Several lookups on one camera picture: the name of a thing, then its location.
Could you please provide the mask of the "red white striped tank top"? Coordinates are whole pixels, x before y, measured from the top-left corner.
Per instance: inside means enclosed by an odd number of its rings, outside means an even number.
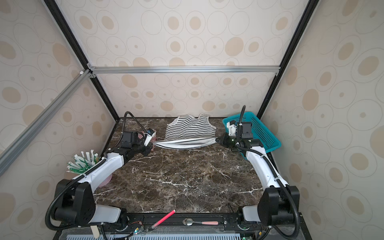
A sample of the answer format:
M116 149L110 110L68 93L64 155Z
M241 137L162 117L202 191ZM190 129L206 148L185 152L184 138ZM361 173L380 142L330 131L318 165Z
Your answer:
M151 151L154 150L153 142L157 139L157 132L153 129L148 129L144 132L138 132L139 148L148 148Z

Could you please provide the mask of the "black white striped tank top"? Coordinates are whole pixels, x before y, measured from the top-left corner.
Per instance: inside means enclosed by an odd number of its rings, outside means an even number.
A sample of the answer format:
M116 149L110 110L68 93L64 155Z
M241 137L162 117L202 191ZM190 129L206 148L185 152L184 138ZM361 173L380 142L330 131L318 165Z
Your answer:
M206 114L182 115L167 125L165 139L153 144L171 150L203 148L216 143L216 130Z

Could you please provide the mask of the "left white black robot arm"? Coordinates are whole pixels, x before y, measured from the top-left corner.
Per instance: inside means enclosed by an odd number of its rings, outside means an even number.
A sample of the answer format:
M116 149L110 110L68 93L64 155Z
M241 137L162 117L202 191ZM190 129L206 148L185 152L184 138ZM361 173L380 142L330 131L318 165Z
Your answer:
M94 192L113 172L136 155L149 155L156 131L145 127L141 129L141 132L123 130L119 141L104 153L99 163L72 180L61 180L57 184L55 197L45 215L48 229L62 231L105 224L122 232L128 227L127 210L96 204Z

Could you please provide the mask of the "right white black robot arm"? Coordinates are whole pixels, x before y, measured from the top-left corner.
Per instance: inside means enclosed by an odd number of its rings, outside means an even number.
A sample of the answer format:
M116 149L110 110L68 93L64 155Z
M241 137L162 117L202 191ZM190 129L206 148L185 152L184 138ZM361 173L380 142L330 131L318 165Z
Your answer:
M271 229L286 240L294 240L300 233L300 192L279 174L268 153L281 147L281 142L253 113L243 106L238 115L225 118L226 133L217 143L238 152L255 169L262 184L263 195L257 205L241 207L240 222L262 225L259 239Z

